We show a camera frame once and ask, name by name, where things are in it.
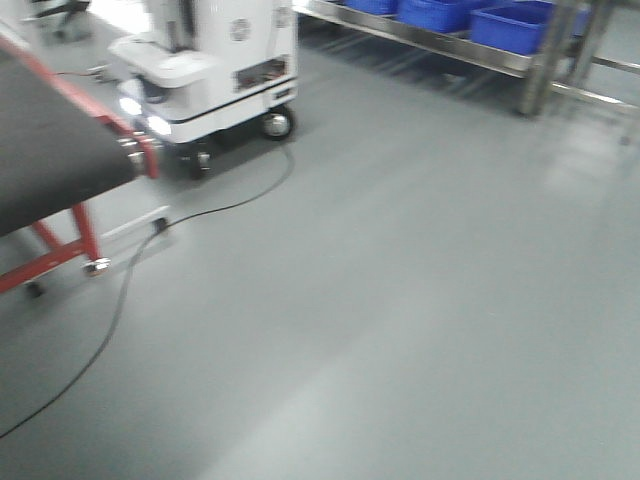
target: black conveyor belt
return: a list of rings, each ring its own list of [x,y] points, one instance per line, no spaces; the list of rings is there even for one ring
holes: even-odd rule
[[[0,49],[0,236],[134,177],[107,128]]]

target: blue plastic bin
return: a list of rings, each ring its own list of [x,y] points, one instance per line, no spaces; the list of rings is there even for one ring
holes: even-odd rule
[[[551,15],[553,14],[554,4],[552,2],[546,2],[544,0],[523,0],[517,2],[518,5],[540,8],[547,15],[547,20],[551,20]],[[591,14],[591,9],[589,7],[582,7],[578,11],[578,15],[576,16],[576,21],[573,26],[573,34],[584,35],[585,30],[587,29],[587,24],[589,23],[589,15]]]
[[[434,32],[468,30],[471,11],[500,0],[401,0],[397,20]]]
[[[347,0],[345,5],[374,15],[392,15],[398,12],[398,0]]]
[[[547,30],[548,13],[518,3],[472,12],[471,41],[520,55],[535,53]]]

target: floor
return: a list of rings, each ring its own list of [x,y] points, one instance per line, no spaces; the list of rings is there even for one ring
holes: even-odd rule
[[[638,12],[606,49],[637,60]],[[295,168],[246,207],[182,224],[137,266],[88,374],[0,442],[2,479],[628,480],[640,476],[640,174],[626,121],[311,23]],[[85,68],[85,42],[45,61]],[[115,105],[113,85],[73,81]],[[634,79],[592,86],[639,101]],[[248,124],[194,183],[174,162],[91,202],[101,231],[251,197],[291,165]],[[64,218],[54,223],[67,228]],[[0,430],[108,329],[114,265],[0,298]],[[6,270],[37,246],[0,242]]]

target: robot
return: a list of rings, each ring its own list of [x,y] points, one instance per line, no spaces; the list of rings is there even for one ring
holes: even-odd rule
[[[191,176],[209,169],[206,138],[261,119],[286,139],[297,94],[297,18],[292,0],[149,0],[149,32],[109,50],[129,69],[122,109],[134,125],[177,147]]]

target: red metal frame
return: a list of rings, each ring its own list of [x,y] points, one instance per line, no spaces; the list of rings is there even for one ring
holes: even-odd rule
[[[19,48],[2,36],[0,36],[0,48],[16,55],[30,70],[51,84],[76,106],[100,121],[107,128],[112,129],[118,135],[134,139],[144,153],[147,175],[151,178],[158,177],[157,156],[148,137],[136,135],[134,130],[124,120],[102,104],[96,102],[79,88],[53,73],[32,54]],[[40,220],[31,225],[34,232],[49,248],[49,252],[8,273],[0,275],[0,293],[4,293],[30,280],[34,280],[73,258],[82,255],[86,255],[91,261],[96,261],[101,258],[96,236],[85,205],[80,203],[71,207],[70,210],[74,217],[80,238],[69,243],[63,243],[49,227],[47,227],[44,221]]]
[[[0,275],[0,293],[11,290],[29,280],[34,280],[73,258],[86,255],[91,261],[100,259],[100,250],[85,205],[83,203],[74,205],[71,212],[80,238],[63,244],[43,221],[34,223],[31,227],[50,251],[4,275]]]

